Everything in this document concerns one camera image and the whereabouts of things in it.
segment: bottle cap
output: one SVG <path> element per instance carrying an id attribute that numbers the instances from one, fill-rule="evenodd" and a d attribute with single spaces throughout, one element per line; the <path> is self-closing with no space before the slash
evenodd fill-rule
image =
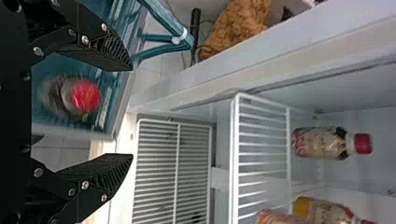
<path id="1" fill-rule="evenodd" d="M 355 134 L 355 148 L 359 154 L 371 154 L 373 148 L 370 135 L 367 133 Z"/>
<path id="2" fill-rule="evenodd" d="M 308 217 L 309 215 L 309 204 L 312 200 L 306 197 L 299 197 L 293 206 L 293 214 L 297 217 Z"/>
<path id="3" fill-rule="evenodd" d="M 368 220 L 362 220 L 361 224 L 376 224 L 376 222 L 368 221 Z"/>
<path id="4" fill-rule="evenodd" d="M 91 113 L 99 108 L 102 97 L 95 83 L 83 80 L 76 82 L 72 87 L 70 101 L 78 110 Z"/>

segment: screw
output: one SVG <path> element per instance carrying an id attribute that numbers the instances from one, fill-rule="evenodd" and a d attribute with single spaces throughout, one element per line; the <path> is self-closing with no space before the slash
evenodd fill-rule
<path id="1" fill-rule="evenodd" d="M 39 47 L 34 47 L 33 48 L 33 52 L 35 53 L 35 55 L 43 57 L 44 56 L 44 51 L 39 48 Z"/>
<path id="2" fill-rule="evenodd" d="M 35 169 L 35 173 L 33 174 L 34 177 L 39 178 L 40 176 L 42 176 L 44 174 L 43 169 L 41 168 L 37 168 Z"/>
<path id="3" fill-rule="evenodd" d="M 81 41 L 83 44 L 86 44 L 86 45 L 90 43 L 90 40 L 85 35 L 81 37 Z"/>
<path id="4" fill-rule="evenodd" d="M 74 30 L 72 29 L 69 29 L 69 35 L 76 36 L 76 32 L 74 32 Z"/>
<path id="5" fill-rule="evenodd" d="M 103 32 L 107 32 L 107 25 L 105 23 L 102 23 L 102 30 Z"/>
<path id="6" fill-rule="evenodd" d="M 29 152 L 29 151 L 30 151 L 30 146 L 29 145 L 21 147 L 21 153 L 26 153 L 26 152 Z"/>
<path id="7" fill-rule="evenodd" d="M 18 9 L 17 9 L 17 11 L 16 11 L 16 13 L 21 13 L 21 12 L 22 12 L 22 6 L 19 5 L 19 6 L 18 6 Z"/>
<path id="8" fill-rule="evenodd" d="M 88 180 L 82 182 L 81 188 L 87 189 L 90 186 L 90 182 Z"/>
<path id="9" fill-rule="evenodd" d="M 30 80 L 30 72 L 21 72 L 21 78 L 23 81 L 29 81 Z"/>
<path id="10" fill-rule="evenodd" d="M 51 3 L 52 3 L 54 6 L 56 6 L 56 7 L 59 7 L 59 6 L 60 6 L 58 0 L 50 0 L 50 1 L 51 1 Z"/>
<path id="11" fill-rule="evenodd" d="M 69 196 L 75 196 L 76 190 L 75 189 L 70 189 L 68 194 L 69 194 Z"/>
<path id="12" fill-rule="evenodd" d="M 102 203 L 105 203 L 107 201 L 107 195 L 106 194 L 102 195 L 101 201 L 102 201 Z"/>

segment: sauce bottle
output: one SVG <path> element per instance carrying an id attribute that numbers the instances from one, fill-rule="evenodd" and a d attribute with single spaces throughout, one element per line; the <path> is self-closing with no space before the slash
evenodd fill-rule
<path id="1" fill-rule="evenodd" d="M 339 161 L 373 152 L 369 134 L 349 133 L 341 127 L 298 128 L 291 136 L 291 147 L 298 157 Z"/>
<path id="2" fill-rule="evenodd" d="M 293 214 L 312 224 L 375 224 L 358 219 L 347 207 L 312 198 L 300 197 L 293 206 Z"/>
<path id="3" fill-rule="evenodd" d="M 301 217 L 264 209 L 258 213 L 256 224 L 311 224 Z"/>
<path id="4" fill-rule="evenodd" d="M 96 83 L 78 76 L 59 76 L 43 82 L 38 95 L 41 103 L 59 119 L 87 121 L 101 106 Z"/>

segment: red bottle cap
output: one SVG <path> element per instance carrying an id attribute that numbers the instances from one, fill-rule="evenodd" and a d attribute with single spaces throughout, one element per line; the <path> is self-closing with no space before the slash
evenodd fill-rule
<path id="1" fill-rule="evenodd" d="M 84 80 L 76 82 L 73 86 L 70 91 L 70 101 L 77 109 L 91 113 L 99 108 L 102 97 L 95 83 Z"/>
<path id="2" fill-rule="evenodd" d="M 359 154 L 371 154 L 373 152 L 370 135 L 367 133 L 355 134 L 355 148 Z"/>
<path id="3" fill-rule="evenodd" d="M 376 222 L 368 221 L 368 220 L 362 220 L 361 224 L 376 224 Z"/>

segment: bottle label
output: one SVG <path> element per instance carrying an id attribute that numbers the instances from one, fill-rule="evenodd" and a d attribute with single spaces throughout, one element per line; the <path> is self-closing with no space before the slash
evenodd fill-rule
<path id="1" fill-rule="evenodd" d="M 313 224 L 352 224 L 352 218 L 350 210 L 340 204 L 316 200 L 309 203 L 307 220 Z"/>
<path id="2" fill-rule="evenodd" d="M 264 209 L 258 214 L 256 224 L 308 224 L 308 222 L 300 217 Z"/>
<path id="3" fill-rule="evenodd" d="M 296 129 L 291 146 L 299 157 L 335 159 L 347 150 L 346 142 L 336 134 L 336 128 Z"/>

